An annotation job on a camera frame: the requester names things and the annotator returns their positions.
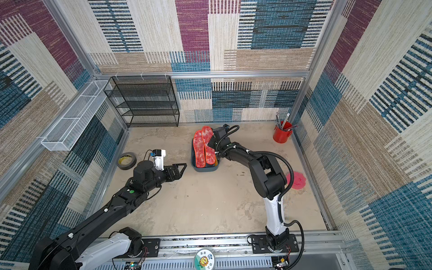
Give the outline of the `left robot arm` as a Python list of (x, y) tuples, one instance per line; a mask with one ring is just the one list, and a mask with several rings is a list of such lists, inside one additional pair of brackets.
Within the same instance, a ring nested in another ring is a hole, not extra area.
[(107, 204), (68, 232), (51, 239), (45, 237), (36, 244), (30, 259), (30, 270), (78, 270), (81, 254), (107, 229), (136, 210), (149, 196), (150, 191), (165, 182), (181, 179), (186, 163), (155, 168), (153, 162), (139, 162), (133, 176), (115, 193)]

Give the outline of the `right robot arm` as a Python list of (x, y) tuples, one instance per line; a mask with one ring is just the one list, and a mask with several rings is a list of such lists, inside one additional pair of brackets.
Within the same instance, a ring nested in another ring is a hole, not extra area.
[(265, 228), (269, 250), (278, 252), (289, 241), (290, 223), (285, 222), (283, 197), (292, 188), (294, 171), (281, 155), (270, 151), (252, 151), (229, 136), (240, 129), (224, 125), (210, 130), (208, 146), (217, 157), (238, 162), (250, 170), (256, 192), (264, 200), (267, 224)]

